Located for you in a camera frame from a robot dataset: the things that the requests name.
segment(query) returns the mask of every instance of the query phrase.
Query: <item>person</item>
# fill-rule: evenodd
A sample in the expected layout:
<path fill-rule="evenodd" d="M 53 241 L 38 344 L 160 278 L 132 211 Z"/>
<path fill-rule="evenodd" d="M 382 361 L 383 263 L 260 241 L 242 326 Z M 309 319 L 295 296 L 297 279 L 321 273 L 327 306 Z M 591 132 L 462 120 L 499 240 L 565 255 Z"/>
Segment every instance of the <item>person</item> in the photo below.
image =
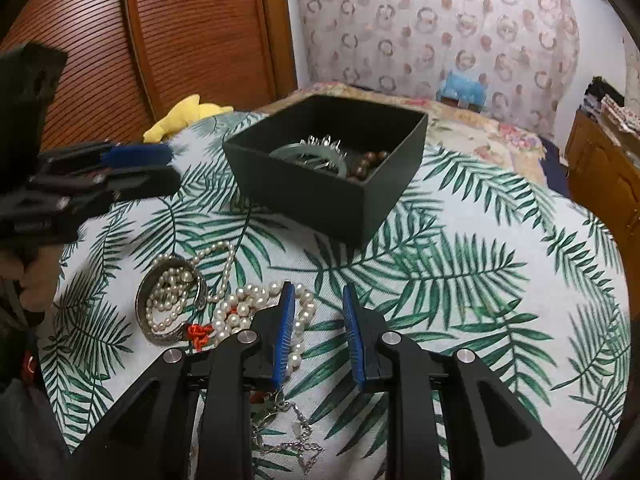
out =
<path fill-rule="evenodd" d="M 60 275 L 62 247 L 38 250 L 25 266 L 11 251 L 0 250 L 0 282 L 19 284 L 27 320 L 42 320 L 50 309 Z M 39 376 L 34 327 L 16 330 L 12 309 L 0 304 L 0 471 L 8 480 L 64 478 L 69 450 L 58 428 Z"/>

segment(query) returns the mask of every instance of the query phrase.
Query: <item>white wall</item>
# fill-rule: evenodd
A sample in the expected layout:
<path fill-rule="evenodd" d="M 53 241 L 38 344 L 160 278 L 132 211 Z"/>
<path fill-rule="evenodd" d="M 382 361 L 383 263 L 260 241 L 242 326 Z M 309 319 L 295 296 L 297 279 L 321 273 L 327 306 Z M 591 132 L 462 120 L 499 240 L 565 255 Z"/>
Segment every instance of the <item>white wall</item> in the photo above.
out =
<path fill-rule="evenodd" d="M 288 1 L 298 86 L 301 87 L 306 86 L 310 78 L 302 35 L 300 2 Z M 575 111 L 582 103 L 591 78 L 602 76 L 622 94 L 625 92 L 626 79 L 625 49 L 622 44 L 624 25 L 616 11 L 603 0 L 571 1 L 580 31 L 580 56 L 574 80 L 558 104 L 554 134 L 561 153 L 569 139 Z"/>
<path fill-rule="evenodd" d="M 302 35 L 302 16 L 300 15 L 300 0 L 289 2 L 289 20 L 291 21 L 291 35 L 293 38 L 293 56 L 296 60 L 296 75 L 298 87 L 309 84 L 309 67 L 306 62 L 305 40 Z"/>
<path fill-rule="evenodd" d="M 621 94 L 625 93 L 626 81 L 624 25 L 616 11 L 603 0 L 571 0 L 571 3 L 580 32 L 580 55 L 574 80 L 558 104 L 554 134 L 561 153 L 591 78 L 602 76 Z"/>

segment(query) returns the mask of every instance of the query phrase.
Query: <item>hand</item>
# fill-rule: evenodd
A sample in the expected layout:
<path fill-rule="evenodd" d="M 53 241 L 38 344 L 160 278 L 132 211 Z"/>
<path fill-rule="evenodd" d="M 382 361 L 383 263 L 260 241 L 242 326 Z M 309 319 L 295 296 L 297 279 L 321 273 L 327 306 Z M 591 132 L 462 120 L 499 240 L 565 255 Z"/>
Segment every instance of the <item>hand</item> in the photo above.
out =
<path fill-rule="evenodd" d="M 26 310 L 42 312 L 51 306 L 58 286 L 62 250 L 62 246 L 40 247 L 26 271 L 14 254 L 0 251 L 0 278 L 20 283 L 23 289 L 20 303 Z"/>

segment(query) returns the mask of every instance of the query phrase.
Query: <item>red object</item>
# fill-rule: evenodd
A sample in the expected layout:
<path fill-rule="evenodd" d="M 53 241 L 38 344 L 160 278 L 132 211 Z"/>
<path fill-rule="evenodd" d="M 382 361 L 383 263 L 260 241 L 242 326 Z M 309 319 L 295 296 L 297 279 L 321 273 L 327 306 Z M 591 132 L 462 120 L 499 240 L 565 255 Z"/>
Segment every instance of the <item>red object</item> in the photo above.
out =
<path fill-rule="evenodd" d="M 202 347 L 209 342 L 209 334 L 213 332 L 211 325 L 199 325 L 197 323 L 189 325 L 187 329 L 187 339 L 193 343 L 196 352 L 200 352 Z"/>
<path fill-rule="evenodd" d="M 20 378 L 25 384 L 33 384 L 34 377 L 36 375 L 36 359 L 26 350 L 24 357 L 22 358 L 22 370 L 20 370 Z"/>

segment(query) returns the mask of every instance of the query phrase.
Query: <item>louvered wooden door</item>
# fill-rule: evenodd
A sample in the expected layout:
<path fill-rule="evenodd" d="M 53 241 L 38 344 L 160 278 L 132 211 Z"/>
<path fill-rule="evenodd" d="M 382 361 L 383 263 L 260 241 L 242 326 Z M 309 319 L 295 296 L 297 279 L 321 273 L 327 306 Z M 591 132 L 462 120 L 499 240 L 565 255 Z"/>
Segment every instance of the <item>louvered wooden door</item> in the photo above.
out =
<path fill-rule="evenodd" d="M 270 14 L 280 20 L 283 4 L 275 3 L 280 7 Z M 264 0 L 29 0 L 0 50 L 39 41 L 69 54 L 47 113 L 43 149 L 106 138 L 138 141 L 187 95 L 250 110 L 294 88 L 293 70 L 276 88 L 282 78 L 271 58 L 279 46 L 270 45 L 273 16 L 265 15 L 265 5 Z"/>

